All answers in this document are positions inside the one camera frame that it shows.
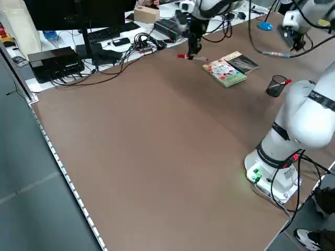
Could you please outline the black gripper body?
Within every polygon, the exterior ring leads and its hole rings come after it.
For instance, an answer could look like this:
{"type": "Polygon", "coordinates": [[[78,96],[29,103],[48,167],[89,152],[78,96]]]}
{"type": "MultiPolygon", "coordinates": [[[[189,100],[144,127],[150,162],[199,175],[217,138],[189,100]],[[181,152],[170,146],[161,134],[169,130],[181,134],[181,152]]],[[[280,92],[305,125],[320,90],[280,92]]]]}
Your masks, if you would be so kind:
{"type": "Polygon", "coordinates": [[[197,18],[191,18],[188,23],[188,38],[189,39],[201,39],[206,33],[208,27],[208,20],[201,20],[197,18]]]}
{"type": "Polygon", "coordinates": [[[299,32],[291,30],[282,25],[277,26],[277,31],[284,40],[284,42],[287,44],[287,46],[291,48],[294,47],[297,43],[299,43],[300,40],[302,39],[302,35],[299,32]]]}

